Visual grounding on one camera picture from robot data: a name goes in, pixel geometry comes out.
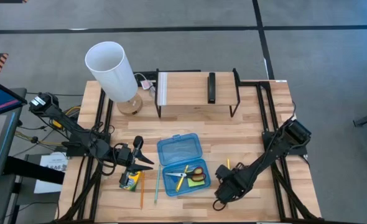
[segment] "white lamp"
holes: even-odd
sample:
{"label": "white lamp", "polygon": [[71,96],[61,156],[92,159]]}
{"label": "white lamp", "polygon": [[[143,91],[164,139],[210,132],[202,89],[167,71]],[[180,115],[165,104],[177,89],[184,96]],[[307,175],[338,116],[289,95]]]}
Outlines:
{"label": "white lamp", "polygon": [[138,85],[122,46],[110,41],[96,44],[86,53],[85,65],[122,114],[141,110]]}

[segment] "blue plastic box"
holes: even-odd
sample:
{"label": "blue plastic box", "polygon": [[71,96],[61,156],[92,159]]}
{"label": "blue plastic box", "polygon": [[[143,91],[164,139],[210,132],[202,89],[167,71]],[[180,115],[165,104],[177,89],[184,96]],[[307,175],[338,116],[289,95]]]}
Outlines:
{"label": "blue plastic box", "polygon": [[[201,159],[203,155],[202,146],[198,140],[197,134],[175,135],[172,138],[161,140],[157,143],[157,152],[159,153],[160,163],[163,168],[163,181],[165,192],[168,196],[177,196],[187,194],[195,190],[207,188],[211,185],[210,175],[208,173],[206,162]],[[188,180],[183,180],[178,192],[175,188],[180,177],[166,175],[166,173],[183,173],[186,165],[189,165],[188,171],[196,167],[202,167],[206,174],[205,184],[196,187],[189,187]]]}

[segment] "wooden plank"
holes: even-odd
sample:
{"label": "wooden plank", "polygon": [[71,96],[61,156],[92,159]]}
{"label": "wooden plank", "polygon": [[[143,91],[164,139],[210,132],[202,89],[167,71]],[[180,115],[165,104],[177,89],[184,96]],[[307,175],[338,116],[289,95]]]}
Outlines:
{"label": "wooden plank", "polygon": [[[207,78],[209,72],[168,72],[165,106],[182,105],[236,105],[235,77],[233,72],[215,72],[215,104],[208,104]],[[158,90],[162,91],[162,81],[159,78]]]}
{"label": "wooden plank", "polygon": [[[272,95],[276,107],[278,122],[292,114],[292,103],[287,83],[271,82]],[[146,171],[144,208],[141,210],[141,183],[137,192],[128,192],[119,188],[119,178],[124,167],[117,166],[109,177],[102,177],[96,222],[254,222],[276,221],[277,212],[272,174],[269,169],[261,173],[254,188],[243,199],[229,203],[220,212],[212,209],[215,200],[214,192],[219,183],[214,173],[220,164],[226,164],[229,157],[231,166],[238,162],[252,163],[263,153],[261,139],[262,122],[259,112],[257,93],[253,87],[240,87],[241,104],[234,116],[230,118],[229,109],[225,106],[168,106],[163,109],[163,117],[159,119],[154,100],[148,92],[139,90],[144,106],[134,116],[124,116],[113,106],[111,124],[116,128],[112,134],[111,144],[126,142],[132,146],[137,135],[144,137],[142,151],[146,157],[154,161],[154,170]],[[87,83],[81,106],[79,123],[90,128],[93,126],[96,107],[100,94],[100,86],[96,81]],[[211,186],[178,197],[169,197],[165,193],[162,178],[159,186],[159,198],[154,205],[156,191],[157,168],[159,157],[157,142],[170,138],[174,134],[197,133],[203,148],[203,159],[211,177]],[[299,198],[316,216],[320,210],[307,164],[297,156],[288,156],[287,164],[292,178],[292,186]],[[60,212],[64,214],[72,202],[75,181],[77,179],[80,159],[74,158],[68,163],[65,182],[60,197]],[[284,198],[286,215],[289,206]],[[87,201],[85,217],[88,217]]]}

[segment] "gray floor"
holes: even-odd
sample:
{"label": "gray floor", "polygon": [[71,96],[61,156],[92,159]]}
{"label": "gray floor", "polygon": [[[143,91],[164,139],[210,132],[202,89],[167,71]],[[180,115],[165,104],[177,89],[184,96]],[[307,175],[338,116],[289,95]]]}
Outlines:
{"label": "gray floor", "polygon": [[[259,0],[265,26],[367,25],[367,2]],[[0,29],[79,29],[167,26],[255,26],[251,1],[29,0],[0,4]],[[266,31],[276,79],[287,79],[297,116],[312,135],[309,161],[324,218],[367,223],[367,30]],[[0,83],[29,91],[80,94],[92,80],[83,58],[95,43],[126,49],[134,70],[236,67],[242,79],[266,79],[257,31],[99,34],[1,34],[9,53]],[[60,98],[62,108],[80,97]],[[40,126],[24,110],[26,126]],[[44,132],[28,132],[43,136]],[[63,140],[56,134],[50,140]],[[16,139],[11,154],[29,146]],[[40,147],[32,154],[48,152]],[[51,219],[53,208],[28,208],[18,223]]]}

